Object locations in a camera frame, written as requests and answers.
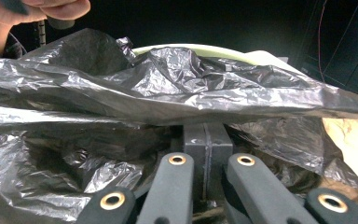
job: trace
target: red wire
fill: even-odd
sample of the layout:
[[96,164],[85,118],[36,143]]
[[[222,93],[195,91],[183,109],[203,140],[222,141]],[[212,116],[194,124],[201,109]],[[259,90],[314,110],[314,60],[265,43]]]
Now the red wire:
[[321,12],[321,19],[319,20],[319,28],[318,28],[318,64],[319,64],[319,72],[321,73],[322,81],[325,83],[324,80],[324,73],[322,72],[321,66],[321,27],[322,27],[322,19],[324,18],[324,8],[326,6],[327,0],[324,0],[324,7],[322,8]]

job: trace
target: brass insert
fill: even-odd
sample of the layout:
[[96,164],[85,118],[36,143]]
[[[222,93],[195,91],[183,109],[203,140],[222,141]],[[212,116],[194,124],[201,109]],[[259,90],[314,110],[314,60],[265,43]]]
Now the brass insert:
[[345,213],[348,211],[348,206],[336,196],[321,194],[318,196],[318,200],[319,203],[321,203],[325,208],[334,212]]
[[180,156],[180,155],[175,155],[175,156],[171,156],[169,161],[170,161],[170,164],[172,164],[172,165],[183,165],[186,162],[186,157]]
[[241,165],[245,165],[245,166],[253,166],[253,165],[255,165],[255,160],[252,159],[251,157],[248,157],[248,156],[240,156],[240,157],[237,158],[237,161]]
[[110,194],[106,194],[101,199],[101,208],[104,210],[113,210],[119,208],[124,201],[126,201],[126,197],[121,192],[113,192]]

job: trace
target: crumpled plastic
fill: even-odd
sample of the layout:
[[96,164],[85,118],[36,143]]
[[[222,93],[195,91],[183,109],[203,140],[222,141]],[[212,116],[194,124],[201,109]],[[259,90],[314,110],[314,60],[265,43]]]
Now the crumpled plastic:
[[[190,49],[133,56],[128,39],[83,30],[19,60],[0,59],[0,223],[74,222],[91,193],[107,184],[136,189],[151,181],[158,152],[170,146],[168,125],[195,122],[248,133],[242,142],[289,164],[279,173],[287,186],[332,171],[358,188],[317,129],[298,139],[289,134],[306,128],[303,117],[358,119],[358,95],[275,66],[201,58]],[[284,129],[285,120],[297,124]],[[273,130],[260,132],[264,124]],[[280,133],[286,136],[271,137]],[[319,142],[304,146],[310,140]],[[292,178],[293,165],[305,175]]]
[[347,196],[353,189],[358,197],[358,176],[344,162],[321,119],[266,119],[229,124],[227,131],[239,152],[259,157],[293,193],[308,193],[324,177],[347,186],[341,190]]

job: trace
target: screw hole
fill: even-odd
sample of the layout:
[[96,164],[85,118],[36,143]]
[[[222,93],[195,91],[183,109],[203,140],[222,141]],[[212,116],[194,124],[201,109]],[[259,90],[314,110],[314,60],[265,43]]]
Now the screw hole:
[[287,218],[286,222],[287,222],[287,224],[301,224],[300,221],[298,221],[297,219],[292,218],[292,217]]
[[182,158],[180,158],[180,157],[174,157],[172,160],[175,161],[175,162],[181,162],[181,161],[182,161]]
[[241,164],[241,165],[245,165],[245,166],[253,166],[255,165],[255,160],[251,157],[248,156],[240,156],[237,158],[237,161]]
[[321,194],[318,197],[319,203],[325,208],[337,212],[345,213],[348,211],[348,206],[334,195]]
[[121,192],[113,192],[110,194],[106,194],[100,202],[101,208],[104,210],[113,210],[119,208],[124,201],[126,200],[126,197]]
[[170,221],[166,217],[159,217],[156,219],[155,224],[170,224]]
[[113,196],[113,197],[108,198],[106,200],[106,203],[112,205],[112,204],[118,203],[118,201],[119,201],[118,196]]
[[185,164],[186,158],[184,156],[175,155],[169,158],[169,162],[172,165],[182,165]]
[[251,160],[249,160],[248,158],[242,158],[241,161],[246,162],[246,163],[251,162]]
[[332,206],[339,207],[339,202],[334,199],[326,198],[324,199],[325,202],[329,203]]

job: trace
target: hand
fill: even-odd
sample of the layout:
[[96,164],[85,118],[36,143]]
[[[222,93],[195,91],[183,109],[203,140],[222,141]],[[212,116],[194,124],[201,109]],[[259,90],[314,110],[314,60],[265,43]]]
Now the hand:
[[13,26],[22,22],[41,21],[46,15],[61,19],[75,20],[90,10],[89,0],[22,0],[29,15],[12,13],[0,5],[0,24]]
[[41,21],[46,16],[60,20],[75,20],[90,11],[89,0],[22,0],[22,2],[28,8],[27,16],[10,12],[0,5],[0,56],[13,25]]

